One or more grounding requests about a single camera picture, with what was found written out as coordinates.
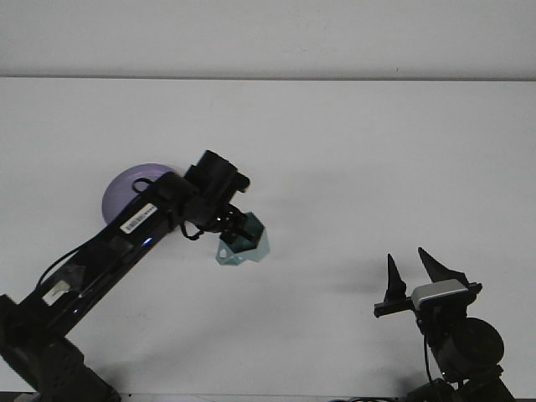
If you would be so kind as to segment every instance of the purple disc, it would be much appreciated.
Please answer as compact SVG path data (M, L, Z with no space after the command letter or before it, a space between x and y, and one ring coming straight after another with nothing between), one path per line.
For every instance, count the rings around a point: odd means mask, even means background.
M102 196L102 217L109 224L136 196L132 184L139 178L155 181L164 173L173 172L169 166L159 163L143 163L127 169L114 178ZM137 188L143 190L146 184L139 183Z

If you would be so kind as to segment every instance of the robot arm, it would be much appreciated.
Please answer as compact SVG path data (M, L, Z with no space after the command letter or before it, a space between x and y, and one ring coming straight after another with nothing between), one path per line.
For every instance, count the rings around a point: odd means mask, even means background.
M501 336L487 322L467 317L467 306L477 299L482 285L470 283L465 274L447 269L421 248L419 255L432 283L406 297L406 284L389 255L388 289L384 302L374 306L376 317L413 311L445 379L430 378L430 384L408 394L408 402L513 402L500 379Z
M220 233L231 250L254 249L264 226L229 203L249 183L207 151L183 178L169 172L150 183L20 304L0 296L0 353L40 393L37 400L120 400L65 335L166 234L177 226L185 233L187 221L199 233Z

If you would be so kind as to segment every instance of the translucent teal block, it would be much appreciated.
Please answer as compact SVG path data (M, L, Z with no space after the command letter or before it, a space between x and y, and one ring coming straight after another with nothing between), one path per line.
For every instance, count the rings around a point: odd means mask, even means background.
M220 240L216 254L220 265L240 265L246 260L259 262L270 252L265 226L253 213L248 212L246 216L244 231L252 235L253 239L238 236L230 245Z

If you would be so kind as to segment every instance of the barcode label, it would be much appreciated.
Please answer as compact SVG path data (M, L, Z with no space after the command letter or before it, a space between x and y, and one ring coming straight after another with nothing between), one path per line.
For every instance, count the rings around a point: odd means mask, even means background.
M147 204L145 207L140 209L137 214L132 218L127 220L124 224L121 225L121 230L127 235L132 233L136 228L142 224L147 218L157 211L157 207L153 204Z

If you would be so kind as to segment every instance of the white table surface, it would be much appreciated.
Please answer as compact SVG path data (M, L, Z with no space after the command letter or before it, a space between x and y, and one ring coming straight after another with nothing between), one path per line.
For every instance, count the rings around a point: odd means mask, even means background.
M70 334L121 392L402 395L425 382L408 312L376 319L386 255L417 246L484 290L503 379L534 395L536 84L0 79L0 292L103 227L106 185L209 148L251 178L260 264L171 234ZM28 389L0 363L0 389Z

